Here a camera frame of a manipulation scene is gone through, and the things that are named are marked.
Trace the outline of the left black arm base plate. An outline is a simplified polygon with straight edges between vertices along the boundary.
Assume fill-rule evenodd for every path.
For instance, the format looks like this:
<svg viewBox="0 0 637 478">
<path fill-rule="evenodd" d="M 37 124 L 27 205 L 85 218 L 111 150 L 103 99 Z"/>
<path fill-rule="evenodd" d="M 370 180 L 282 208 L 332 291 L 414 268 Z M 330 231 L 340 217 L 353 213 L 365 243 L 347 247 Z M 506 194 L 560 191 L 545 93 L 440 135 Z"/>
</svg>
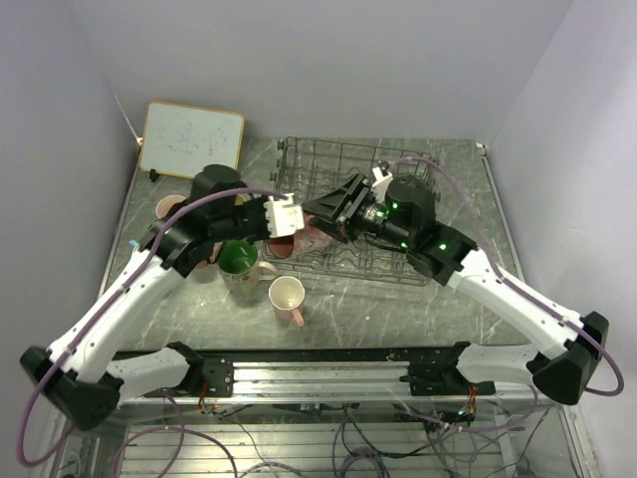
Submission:
<svg viewBox="0 0 637 478">
<path fill-rule="evenodd" d="M 234 364 L 220 355 L 201 354 L 202 362 L 195 369 L 193 392 L 214 398 L 230 397 L 234 388 Z"/>
</svg>

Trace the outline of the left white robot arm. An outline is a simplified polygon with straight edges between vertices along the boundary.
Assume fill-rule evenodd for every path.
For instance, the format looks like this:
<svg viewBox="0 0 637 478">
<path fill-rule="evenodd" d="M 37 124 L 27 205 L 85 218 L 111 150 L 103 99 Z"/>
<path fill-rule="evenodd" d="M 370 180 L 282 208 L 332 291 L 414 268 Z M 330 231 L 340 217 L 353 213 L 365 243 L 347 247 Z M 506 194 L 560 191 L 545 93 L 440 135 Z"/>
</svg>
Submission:
<svg viewBox="0 0 637 478">
<path fill-rule="evenodd" d="M 49 346 L 25 350 L 20 364 L 35 393 L 81 431 L 102 425 L 130 398 L 163 388 L 195 393 L 205 379 L 205 360 L 183 343 L 132 359 L 115 355 L 144 310 L 177 288 L 216 245 L 274 237 L 275 209 L 288 201 L 281 193 L 248 186 L 229 166 L 206 166 L 194 177 L 189 196 L 149 226 L 85 315 Z"/>
</svg>

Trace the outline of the large cream floral mug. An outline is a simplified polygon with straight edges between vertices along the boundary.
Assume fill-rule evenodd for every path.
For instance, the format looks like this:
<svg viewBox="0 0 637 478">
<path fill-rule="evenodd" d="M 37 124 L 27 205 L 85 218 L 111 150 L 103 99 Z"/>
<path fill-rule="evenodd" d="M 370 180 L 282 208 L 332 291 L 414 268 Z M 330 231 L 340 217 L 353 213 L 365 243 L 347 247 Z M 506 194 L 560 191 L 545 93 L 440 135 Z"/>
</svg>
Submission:
<svg viewBox="0 0 637 478">
<path fill-rule="evenodd" d="M 262 261 L 258 249 L 246 240 L 226 242 L 217 256 L 217 265 L 225 286 L 235 295 L 252 294 L 261 282 L 279 276 L 278 269 Z"/>
</svg>

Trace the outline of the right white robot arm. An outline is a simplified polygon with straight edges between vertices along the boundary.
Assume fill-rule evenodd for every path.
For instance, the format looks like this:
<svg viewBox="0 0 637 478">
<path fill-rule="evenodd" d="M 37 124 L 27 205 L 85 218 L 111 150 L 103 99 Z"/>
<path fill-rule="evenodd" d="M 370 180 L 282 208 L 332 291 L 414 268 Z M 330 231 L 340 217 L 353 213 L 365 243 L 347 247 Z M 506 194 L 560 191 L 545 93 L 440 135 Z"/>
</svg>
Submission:
<svg viewBox="0 0 637 478">
<path fill-rule="evenodd" d="M 413 175 L 369 182 L 352 177 L 339 189 L 304 202 L 313 227 L 348 243 L 367 235 L 400 251 L 421 276 L 480 302 L 514 326 L 526 346 L 462 344 L 438 371 L 448 392 L 500 381 L 535 386 L 552 400 L 579 402 L 597 369 L 609 323 L 562 307 L 501 269 L 458 229 L 439 222 L 435 195 Z"/>
</svg>

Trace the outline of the pale pink mug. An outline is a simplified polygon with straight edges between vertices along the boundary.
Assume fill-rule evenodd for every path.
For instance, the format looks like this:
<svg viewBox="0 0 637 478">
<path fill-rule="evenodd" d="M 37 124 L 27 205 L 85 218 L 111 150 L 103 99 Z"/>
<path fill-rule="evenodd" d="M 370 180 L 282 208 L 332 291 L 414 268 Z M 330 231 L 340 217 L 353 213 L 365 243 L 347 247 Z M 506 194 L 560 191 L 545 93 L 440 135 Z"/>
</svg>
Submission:
<svg viewBox="0 0 637 478">
<path fill-rule="evenodd" d="M 157 219 L 168 218 L 177 211 L 187 200 L 185 196 L 172 194 L 162 198 L 155 206 Z"/>
</svg>

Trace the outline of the pink hexagonal mug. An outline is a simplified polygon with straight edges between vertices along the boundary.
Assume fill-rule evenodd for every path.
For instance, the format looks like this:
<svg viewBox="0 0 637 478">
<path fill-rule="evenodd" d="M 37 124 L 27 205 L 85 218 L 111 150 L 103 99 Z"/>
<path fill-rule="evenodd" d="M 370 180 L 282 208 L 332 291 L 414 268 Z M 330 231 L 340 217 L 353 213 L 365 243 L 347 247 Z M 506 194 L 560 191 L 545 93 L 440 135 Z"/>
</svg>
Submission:
<svg viewBox="0 0 637 478">
<path fill-rule="evenodd" d="M 277 278 L 270 286 L 268 297 L 275 316 L 302 328 L 305 325 L 303 312 L 305 308 L 306 289 L 302 282 L 292 276 Z"/>
</svg>

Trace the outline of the pink patterned mug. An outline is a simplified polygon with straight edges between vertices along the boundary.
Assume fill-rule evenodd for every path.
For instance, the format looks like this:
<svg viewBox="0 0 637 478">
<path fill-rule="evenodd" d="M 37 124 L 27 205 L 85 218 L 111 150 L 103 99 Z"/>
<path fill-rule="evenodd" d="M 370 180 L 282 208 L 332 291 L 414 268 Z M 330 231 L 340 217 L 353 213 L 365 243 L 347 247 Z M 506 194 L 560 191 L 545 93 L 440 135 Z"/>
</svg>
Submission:
<svg viewBox="0 0 637 478">
<path fill-rule="evenodd" d="M 333 239 L 311 225 L 312 215 L 304 214 L 305 227 L 294 235 L 273 238 L 269 251 L 278 259 L 288 259 L 328 247 Z"/>
</svg>

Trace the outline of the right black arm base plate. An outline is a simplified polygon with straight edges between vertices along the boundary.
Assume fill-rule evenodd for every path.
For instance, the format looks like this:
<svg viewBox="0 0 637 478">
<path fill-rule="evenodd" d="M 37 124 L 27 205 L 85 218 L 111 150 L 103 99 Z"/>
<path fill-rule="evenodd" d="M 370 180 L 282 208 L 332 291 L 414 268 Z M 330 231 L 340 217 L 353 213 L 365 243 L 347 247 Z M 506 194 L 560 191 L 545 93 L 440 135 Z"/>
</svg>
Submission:
<svg viewBox="0 0 637 478">
<path fill-rule="evenodd" d="M 447 347 L 398 349 L 395 361 L 406 361 L 407 372 L 399 380 L 409 384 L 412 396 L 468 395 L 472 386 L 477 395 L 493 395 L 492 381 L 467 380 L 458 370 L 459 357 L 470 345 L 457 342 Z"/>
</svg>

